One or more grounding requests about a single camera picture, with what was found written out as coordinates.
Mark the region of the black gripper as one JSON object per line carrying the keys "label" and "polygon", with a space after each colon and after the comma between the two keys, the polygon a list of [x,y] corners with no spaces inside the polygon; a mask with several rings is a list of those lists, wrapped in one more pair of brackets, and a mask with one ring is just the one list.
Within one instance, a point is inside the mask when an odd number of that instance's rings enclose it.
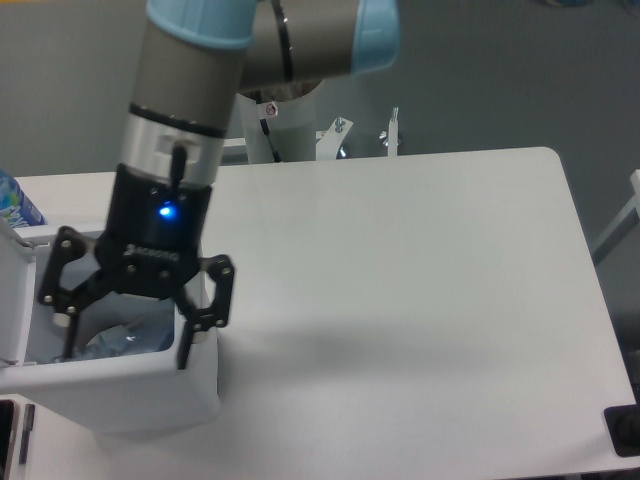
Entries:
{"label": "black gripper", "polygon": [[[185,284],[199,271],[199,245],[211,198],[209,185],[181,183],[120,164],[116,170],[104,231],[97,238],[60,227],[51,246],[37,300],[67,320],[63,360],[70,360],[81,314],[112,292],[166,299],[171,296],[185,318],[176,356],[178,370],[188,365],[198,334],[229,322],[235,267],[228,255],[200,260],[200,271],[215,284],[214,298],[199,308]],[[98,268],[73,287],[63,281],[71,263],[92,255]]]}

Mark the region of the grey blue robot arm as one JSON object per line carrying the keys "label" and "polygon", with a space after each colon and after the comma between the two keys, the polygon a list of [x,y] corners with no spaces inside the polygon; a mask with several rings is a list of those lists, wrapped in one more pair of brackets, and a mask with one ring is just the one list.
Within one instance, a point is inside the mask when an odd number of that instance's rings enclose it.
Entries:
{"label": "grey blue robot arm", "polygon": [[199,253],[236,95],[389,67],[393,1],[150,1],[103,232],[57,232],[37,295],[66,327],[111,293],[172,300],[183,316],[176,364],[228,323],[235,269]]}

